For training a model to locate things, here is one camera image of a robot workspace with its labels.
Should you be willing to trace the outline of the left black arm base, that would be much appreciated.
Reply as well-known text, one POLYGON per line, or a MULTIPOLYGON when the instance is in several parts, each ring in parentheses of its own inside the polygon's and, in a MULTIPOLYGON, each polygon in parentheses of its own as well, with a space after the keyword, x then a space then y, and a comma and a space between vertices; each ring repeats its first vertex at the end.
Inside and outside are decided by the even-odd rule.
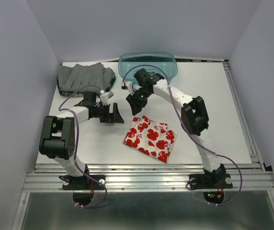
POLYGON ((95 203, 94 191, 103 191, 104 188, 93 180, 81 176, 73 177, 69 175, 61 175, 59 179, 62 181, 62 190, 73 191, 72 199, 75 206, 80 208, 97 207, 102 201, 95 203))

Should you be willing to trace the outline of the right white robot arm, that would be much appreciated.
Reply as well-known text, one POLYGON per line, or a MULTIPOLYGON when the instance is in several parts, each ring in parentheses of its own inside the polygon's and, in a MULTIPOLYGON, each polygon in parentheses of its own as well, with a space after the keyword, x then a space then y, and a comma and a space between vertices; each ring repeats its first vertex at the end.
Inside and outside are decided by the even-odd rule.
POLYGON ((134 79, 139 88, 134 89, 133 82, 122 80, 122 88, 129 91, 126 100, 129 102, 132 114, 136 115, 146 106, 151 95, 159 96, 172 104, 178 116, 182 129, 197 146, 200 154, 204 175, 201 176, 206 185, 215 187, 222 180, 226 169, 213 151, 209 135, 209 117, 202 97, 191 97, 170 84, 167 74, 154 65, 148 65, 159 72, 151 74, 145 70, 147 65, 137 65, 127 73, 137 69, 134 79))

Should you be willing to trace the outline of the grey skirt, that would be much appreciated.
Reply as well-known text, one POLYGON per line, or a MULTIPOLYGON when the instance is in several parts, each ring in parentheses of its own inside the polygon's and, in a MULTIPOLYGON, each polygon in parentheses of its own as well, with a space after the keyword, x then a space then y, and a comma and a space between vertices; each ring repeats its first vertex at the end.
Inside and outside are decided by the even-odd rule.
POLYGON ((58 69, 58 79, 60 88, 64 91, 85 91, 97 87, 103 90, 103 76, 114 73, 111 68, 106 68, 102 63, 96 63, 90 66, 75 64, 73 67, 61 65, 58 69))

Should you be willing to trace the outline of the red floral white skirt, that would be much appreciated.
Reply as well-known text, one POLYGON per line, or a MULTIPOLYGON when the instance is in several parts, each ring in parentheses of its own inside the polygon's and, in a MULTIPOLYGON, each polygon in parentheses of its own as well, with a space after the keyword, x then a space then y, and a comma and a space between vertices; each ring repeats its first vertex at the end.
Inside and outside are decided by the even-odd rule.
POLYGON ((146 116, 133 117, 123 143, 160 162, 167 163, 178 134, 146 116))

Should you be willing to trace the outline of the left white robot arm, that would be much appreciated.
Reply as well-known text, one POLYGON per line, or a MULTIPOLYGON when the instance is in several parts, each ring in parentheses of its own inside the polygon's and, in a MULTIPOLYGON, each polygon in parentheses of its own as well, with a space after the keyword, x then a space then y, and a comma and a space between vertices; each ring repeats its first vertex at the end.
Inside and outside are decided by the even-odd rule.
POLYGON ((110 104, 113 92, 84 92, 83 99, 71 109, 60 108, 58 116, 48 115, 43 120, 39 152, 58 162, 67 175, 61 176, 64 186, 87 188, 92 179, 88 166, 77 157, 79 124, 91 118, 101 123, 123 124, 117 103, 110 104))

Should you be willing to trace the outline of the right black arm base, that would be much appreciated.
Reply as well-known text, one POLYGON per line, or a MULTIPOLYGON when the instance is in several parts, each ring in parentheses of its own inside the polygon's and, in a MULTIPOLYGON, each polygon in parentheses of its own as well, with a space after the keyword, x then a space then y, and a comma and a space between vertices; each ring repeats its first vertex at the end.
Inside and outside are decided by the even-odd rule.
POLYGON ((230 174, 190 174, 185 186, 188 190, 204 190, 204 199, 210 204, 221 205, 224 200, 224 190, 233 188, 230 174))

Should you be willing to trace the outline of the navy plaid skirt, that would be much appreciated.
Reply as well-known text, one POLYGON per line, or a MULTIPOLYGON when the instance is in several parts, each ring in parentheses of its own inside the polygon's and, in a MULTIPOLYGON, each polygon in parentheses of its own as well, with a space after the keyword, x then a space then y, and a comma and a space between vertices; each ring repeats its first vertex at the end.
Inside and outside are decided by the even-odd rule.
MULTIPOLYGON (((56 80, 57 80, 57 90, 58 90, 58 93, 59 93, 60 96, 69 97, 74 93, 74 91, 64 91, 64 90, 62 90, 60 88, 58 76, 56 76, 56 80)), ((109 92, 109 91, 111 91, 112 87, 114 86, 114 83, 116 81, 116 75, 115 75, 115 73, 112 73, 110 75, 110 77, 108 77, 107 75, 103 76, 103 80, 107 81, 107 83, 103 84, 103 90, 105 92, 109 92)), ((97 87, 93 87, 93 88, 90 88, 90 89, 85 89, 85 91, 86 92, 95 92, 96 95, 98 95, 98 96, 100 95, 100 90, 97 87)), ((83 91, 78 91, 73 97, 83 97, 83 94, 84 94, 83 91)))

